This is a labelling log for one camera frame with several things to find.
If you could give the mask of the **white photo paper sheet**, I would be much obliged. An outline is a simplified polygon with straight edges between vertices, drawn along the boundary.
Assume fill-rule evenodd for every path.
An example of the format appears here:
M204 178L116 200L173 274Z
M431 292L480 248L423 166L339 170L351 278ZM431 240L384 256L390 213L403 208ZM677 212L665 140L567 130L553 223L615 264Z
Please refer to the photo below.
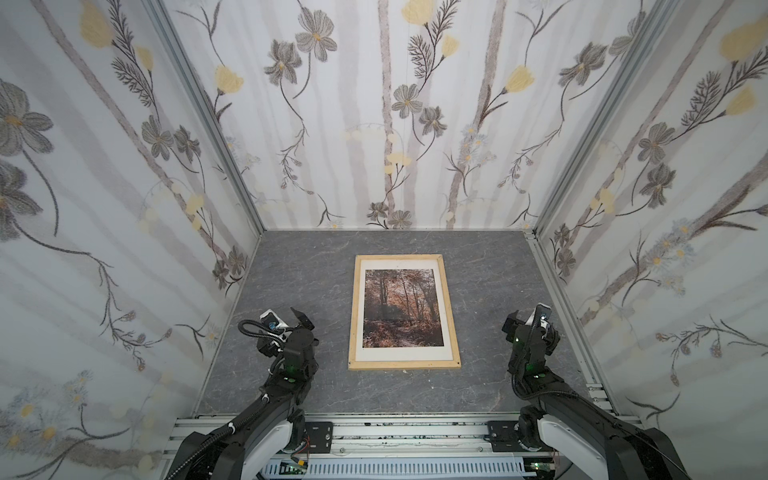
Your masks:
M362 327L364 348L444 346L434 271L367 270Z

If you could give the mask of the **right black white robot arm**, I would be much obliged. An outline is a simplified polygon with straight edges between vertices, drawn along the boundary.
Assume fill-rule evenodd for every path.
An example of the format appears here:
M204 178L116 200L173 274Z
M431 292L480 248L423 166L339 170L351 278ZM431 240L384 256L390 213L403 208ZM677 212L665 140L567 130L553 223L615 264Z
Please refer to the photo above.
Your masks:
M518 417L521 445L550 447L592 479L687 479L666 434L610 414L546 365L560 340L550 315L551 308L539 303L525 319L510 313L502 326L512 346L512 390L528 403Z

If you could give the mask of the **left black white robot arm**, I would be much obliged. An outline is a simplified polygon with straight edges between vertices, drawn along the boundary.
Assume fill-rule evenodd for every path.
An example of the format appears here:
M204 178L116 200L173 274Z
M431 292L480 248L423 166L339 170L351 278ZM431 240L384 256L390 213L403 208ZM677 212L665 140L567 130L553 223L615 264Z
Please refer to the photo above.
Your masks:
M168 479L255 479L277 453L307 446L301 408L319 365L319 340L309 317L293 308L298 324L273 310L243 319L238 331L257 340L258 352L273 360L259 393L240 414L207 434L193 432L181 443Z

